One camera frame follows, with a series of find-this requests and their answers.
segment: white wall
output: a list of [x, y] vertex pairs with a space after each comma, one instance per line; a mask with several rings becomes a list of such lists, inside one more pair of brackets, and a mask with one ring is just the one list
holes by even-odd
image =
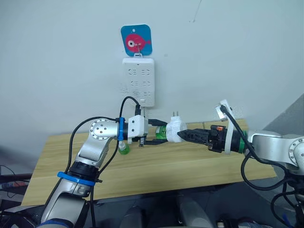
[[152, 31], [149, 117], [213, 120], [226, 98], [250, 127], [266, 126], [303, 93], [303, 1], [203, 0], [193, 21], [199, 2], [1, 1], [0, 163], [31, 171], [48, 135], [118, 116], [123, 25]]

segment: power strip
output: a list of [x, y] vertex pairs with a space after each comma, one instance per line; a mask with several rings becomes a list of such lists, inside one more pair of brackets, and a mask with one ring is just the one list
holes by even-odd
[[152, 58], [124, 58], [123, 74], [129, 95], [136, 98], [142, 107], [155, 104], [155, 74]]

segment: sticker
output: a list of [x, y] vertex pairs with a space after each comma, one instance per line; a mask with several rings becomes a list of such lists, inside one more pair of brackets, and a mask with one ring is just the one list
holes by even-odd
[[123, 45], [128, 56], [141, 53], [143, 56], [152, 53], [151, 30], [147, 25], [127, 25], [121, 28]]

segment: wooden board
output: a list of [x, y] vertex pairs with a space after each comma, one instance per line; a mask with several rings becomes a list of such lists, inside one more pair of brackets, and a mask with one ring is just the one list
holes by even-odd
[[[238, 120], [238, 123], [242, 129], [247, 129], [244, 120]], [[210, 129], [212, 124], [227, 125], [226, 122], [190, 123], [188, 128]], [[148, 136], [152, 137], [154, 133], [155, 128], [150, 128]], [[87, 136], [88, 133], [75, 136], [73, 160]], [[49, 137], [22, 206], [45, 203], [58, 180], [58, 171], [64, 171], [67, 165], [69, 138], [69, 134]], [[115, 144], [115, 141], [111, 142], [105, 162], [112, 155]], [[240, 166], [244, 156], [236, 152], [224, 155], [190, 142], [144, 147], [133, 143], [130, 148], [128, 155], [117, 153], [103, 172], [100, 177], [103, 183], [95, 186], [95, 199], [242, 181]], [[271, 166], [254, 160], [248, 162], [246, 174], [250, 180], [275, 176]]]

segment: blue ring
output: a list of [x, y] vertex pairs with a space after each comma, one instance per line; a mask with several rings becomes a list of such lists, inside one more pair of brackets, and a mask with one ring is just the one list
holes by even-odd
[[118, 141], [124, 140], [124, 118], [119, 117], [119, 131], [118, 131]]
[[76, 177], [72, 177], [70, 175], [65, 174], [64, 172], [59, 172], [57, 174], [57, 176], [60, 177], [60, 178], [66, 179], [68, 181], [76, 182], [76, 183], [79, 183], [79, 184], [84, 184], [84, 185], [88, 185], [88, 186], [94, 186], [95, 185], [94, 181], [83, 180], [83, 179], [79, 179], [79, 178], [76, 178]]

